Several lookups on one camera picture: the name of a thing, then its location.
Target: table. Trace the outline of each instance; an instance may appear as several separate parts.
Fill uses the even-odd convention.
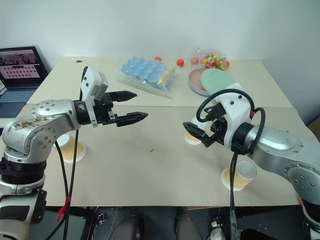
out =
[[[63,57],[28,101],[35,104],[45,99],[77,99],[83,68],[93,66],[107,76],[108,91],[129,90],[138,94],[130,101],[115,102],[114,113],[149,113],[143,121],[131,126],[86,125],[80,129],[79,140],[87,146],[87,154],[76,164],[71,205],[228,206],[230,191],[222,184],[220,173],[230,165],[232,152],[218,143],[205,148],[189,145],[184,139],[182,122],[190,121],[205,99],[188,86],[191,66],[187,63],[186,67],[176,69],[177,79],[170,85],[173,98],[168,99],[116,81],[116,68],[123,61],[123,58]],[[166,62],[174,64],[175,60]],[[266,107],[266,124],[316,140],[260,61],[232,62],[228,73],[252,96],[256,106]],[[253,123],[259,121],[257,113]],[[69,179],[72,166],[65,166]],[[45,174],[47,205],[63,205],[63,178],[54,149]],[[289,182],[258,168],[257,178],[235,193],[235,204],[283,206],[298,204],[298,200]]]
[[[190,60],[185,61],[184,67],[175,68],[175,80],[168,86],[172,99],[147,93],[119,82],[122,75],[118,69],[124,61],[124,58],[114,57],[65,56],[53,68],[27,103],[37,104],[47,99],[77,100],[85,66],[92,66],[105,74],[109,82],[108,92],[128,90],[138,94],[130,101],[115,102],[115,105],[198,107],[205,100],[204,96],[194,93],[188,85],[188,76],[192,70]],[[176,65],[174,59],[165,59],[164,62],[171,66]],[[256,106],[293,107],[261,61],[233,61],[228,69],[228,74],[241,84],[243,90],[252,97]]]

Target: yellow paper cup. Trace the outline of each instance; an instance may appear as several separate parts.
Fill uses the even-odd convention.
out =
[[[233,191],[241,191],[257,176],[257,168],[249,161],[240,161],[235,167]],[[230,168],[221,173],[222,183],[230,190]]]
[[[74,161],[74,150],[75,150],[75,143],[76,140],[73,136],[70,136],[68,133],[61,135],[57,142],[61,149],[61,153],[63,156],[63,160],[66,163],[72,164]],[[77,150],[76,150],[76,158],[75,161],[78,162],[84,158],[87,152],[87,147],[82,142],[78,141]]]
[[[207,126],[206,122],[199,122],[196,117],[192,118],[191,123],[197,125],[198,128],[200,128],[202,130],[205,129]],[[201,141],[198,138],[192,136],[187,131],[185,131],[185,133],[184,133],[184,139],[187,141],[187,143],[189,143],[191,145],[199,145],[201,143]]]

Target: person's leg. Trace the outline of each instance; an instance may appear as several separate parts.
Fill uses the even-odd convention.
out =
[[[143,235],[143,220],[137,216],[129,216],[112,232],[109,240],[139,240]]]
[[[180,213],[174,225],[177,240],[202,240],[201,233],[190,214]]]

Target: robotic arm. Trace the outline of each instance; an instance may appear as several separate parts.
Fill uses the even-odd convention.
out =
[[[218,142],[233,152],[247,155],[260,168],[278,174],[289,181],[304,203],[303,212],[313,234],[320,236],[320,143],[302,139],[295,134],[265,126],[258,144],[250,151],[257,136],[259,125],[251,124],[251,98],[238,83],[229,86],[233,92],[212,95],[197,111],[199,122],[212,121],[208,136],[191,122],[184,122],[185,129],[201,140],[208,148]],[[204,108],[210,100],[214,106]],[[207,114],[201,118],[204,110]]]
[[[129,91],[105,93],[107,87],[101,72],[86,67],[81,82],[84,101],[42,101],[29,115],[15,119],[3,129],[6,146],[0,162],[0,239],[25,240],[30,224],[42,220],[47,195],[42,189],[46,161],[61,135],[87,124],[131,125],[148,115],[114,114],[114,101],[127,101],[137,95]]]

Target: cardboard box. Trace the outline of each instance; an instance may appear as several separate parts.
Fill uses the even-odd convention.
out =
[[[310,129],[320,141],[320,116],[308,125],[308,129]]]

